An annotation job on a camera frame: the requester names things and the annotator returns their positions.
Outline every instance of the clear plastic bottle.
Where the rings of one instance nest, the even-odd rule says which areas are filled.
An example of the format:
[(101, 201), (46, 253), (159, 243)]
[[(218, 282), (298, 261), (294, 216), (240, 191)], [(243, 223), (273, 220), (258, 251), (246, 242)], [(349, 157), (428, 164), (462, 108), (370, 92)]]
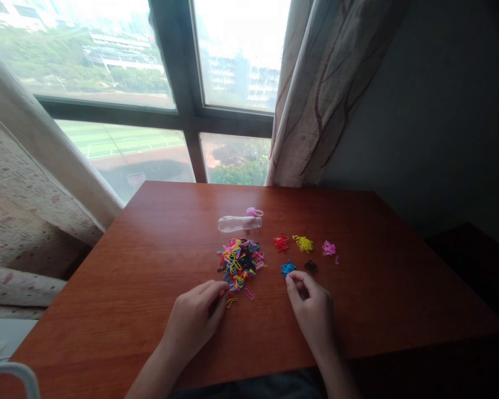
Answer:
[(259, 216), (224, 216), (218, 220), (218, 230), (222, 233), (250, 230), (261, 226), (262, 218)]

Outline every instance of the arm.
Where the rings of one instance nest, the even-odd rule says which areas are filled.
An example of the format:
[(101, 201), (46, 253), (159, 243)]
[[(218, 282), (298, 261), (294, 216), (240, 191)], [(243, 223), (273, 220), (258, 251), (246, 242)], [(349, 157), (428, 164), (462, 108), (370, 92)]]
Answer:
[(318, 364), (327, 396), (331, 399), (360, 398), (334, 340), (331, 295), (305, 272), (289, 273), (286, 282), (292, 309)]
[(213, 336), (226, 311), (229, 284), (208, 281), (180, 295), (161, 342), (126, 399), (166, 398), (179, 374)]

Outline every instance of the green field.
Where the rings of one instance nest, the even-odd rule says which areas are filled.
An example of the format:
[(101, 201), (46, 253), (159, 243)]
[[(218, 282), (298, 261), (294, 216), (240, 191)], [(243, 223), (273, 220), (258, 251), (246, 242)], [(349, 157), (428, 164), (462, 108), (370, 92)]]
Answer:
[(90, 160), (185, 145), (183, 133), (176, 130), (65, 120), (56, 122)]

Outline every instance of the curtain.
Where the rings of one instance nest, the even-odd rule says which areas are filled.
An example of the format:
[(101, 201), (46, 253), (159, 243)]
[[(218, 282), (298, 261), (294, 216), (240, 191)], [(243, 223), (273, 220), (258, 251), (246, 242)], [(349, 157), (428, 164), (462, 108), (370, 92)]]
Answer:
[(0, 62), (0, 317), (40, 317), (122, 207)]
[(266, 184), (316, 185), (409, 0), (292, 0)]

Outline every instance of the left hand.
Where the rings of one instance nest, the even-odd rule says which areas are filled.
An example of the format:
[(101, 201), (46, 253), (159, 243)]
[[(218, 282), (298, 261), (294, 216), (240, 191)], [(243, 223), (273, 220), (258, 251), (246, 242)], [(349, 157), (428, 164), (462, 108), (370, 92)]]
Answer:
[(210, 280), (181, 294), (159, 343), (173, 365), (183, 369), (215, 333), (226, 311), (229, 284)]

